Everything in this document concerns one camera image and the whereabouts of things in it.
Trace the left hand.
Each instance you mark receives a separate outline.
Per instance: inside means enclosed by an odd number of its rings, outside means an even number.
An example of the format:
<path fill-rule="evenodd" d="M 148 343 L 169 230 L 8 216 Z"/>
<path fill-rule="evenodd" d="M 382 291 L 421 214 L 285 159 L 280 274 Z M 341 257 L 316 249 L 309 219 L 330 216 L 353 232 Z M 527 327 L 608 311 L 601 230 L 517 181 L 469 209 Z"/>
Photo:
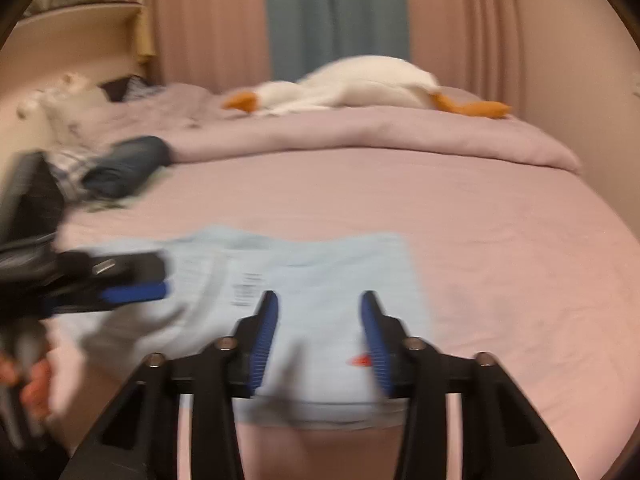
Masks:
<path fill-rule="evenodd" d="M 4 352 L 1 353 L 1 385 L 14 387 L 22 379 L 17 364 Z M 35 420 L 44 422 L 51 414 L 50 392 L 52 382 L 52 366 L 44 356 L 32 366 L 29 379 L 21 391 L 21 401 Z"/>

